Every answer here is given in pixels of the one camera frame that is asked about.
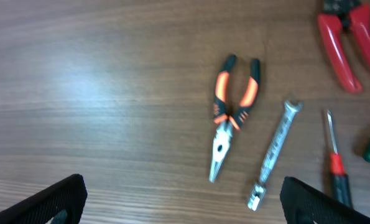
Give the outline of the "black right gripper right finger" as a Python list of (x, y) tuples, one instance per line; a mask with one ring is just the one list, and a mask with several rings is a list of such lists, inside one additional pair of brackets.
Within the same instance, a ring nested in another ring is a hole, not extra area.
[(288, 224), (370, 224), (370, 218), (295, 177), (286, 177), (280, 201)]

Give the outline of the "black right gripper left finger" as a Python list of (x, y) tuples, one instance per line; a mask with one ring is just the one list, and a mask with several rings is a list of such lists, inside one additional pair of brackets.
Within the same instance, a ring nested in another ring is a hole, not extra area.
[(73, 174), (0, 212), (0, 224), (79, 223), (88, 193), (83, 176)]

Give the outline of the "orange black needle-nose pliers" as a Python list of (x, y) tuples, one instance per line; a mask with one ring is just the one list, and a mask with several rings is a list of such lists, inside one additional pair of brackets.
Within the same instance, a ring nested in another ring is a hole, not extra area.
[(215, 97), (213, 103), (214, 123), (218, 125), (213, 139), (209, 181), (215, 182), (226, 155), (231, 147), (233, 131), (240, 130), (250, 114), (259, 93), (261, 77), (261, 61), (254, 58), (250, 62), (250, 75), (247, 88), (239, 108), (234, 114), (229, 114), (226, 109), (226, 89), (231, 70), (234, 68), (237, 56), (230, 54), (219, 71), (215, 83)]

